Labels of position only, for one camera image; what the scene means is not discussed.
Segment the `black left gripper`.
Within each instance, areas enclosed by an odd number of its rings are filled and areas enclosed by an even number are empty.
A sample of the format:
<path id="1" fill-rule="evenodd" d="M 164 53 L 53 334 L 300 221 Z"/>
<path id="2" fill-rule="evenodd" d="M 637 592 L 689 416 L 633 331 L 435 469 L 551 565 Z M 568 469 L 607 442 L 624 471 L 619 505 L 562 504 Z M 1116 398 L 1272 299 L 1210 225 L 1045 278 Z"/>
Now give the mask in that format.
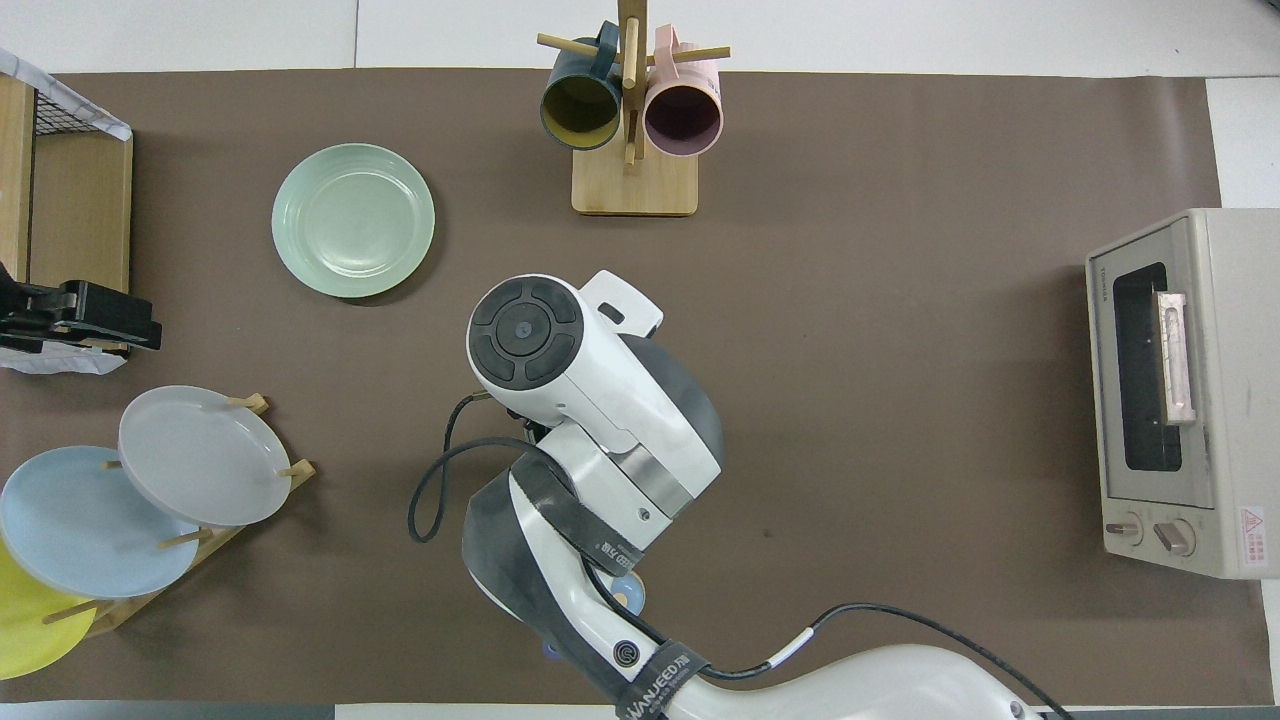
<path id="1" fill-rule="evenodd" d="M 38 354 L 46 343 L 92 342 L 159 350 L 163 325 L 152 304 L 87 281 L 58 287 L 3 282 L 1 345 Z"/>

